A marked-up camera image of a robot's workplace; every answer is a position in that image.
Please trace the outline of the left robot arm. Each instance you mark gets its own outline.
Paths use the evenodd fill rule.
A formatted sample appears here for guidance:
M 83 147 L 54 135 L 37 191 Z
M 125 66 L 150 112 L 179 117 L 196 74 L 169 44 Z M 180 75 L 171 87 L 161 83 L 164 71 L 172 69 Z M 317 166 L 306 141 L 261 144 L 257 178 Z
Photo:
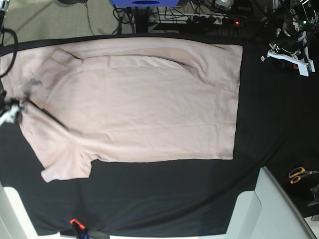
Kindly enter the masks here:
M 315 65 L 309 58 L 311 37 L 319 31 L 319 8 L 310 0 L 280 0 L 283 23 L 276 30 L 275 39 L 269 42 L 270 49 L 261 61 L 269 58 L 290 65 L 301 76 L 314 73 Z

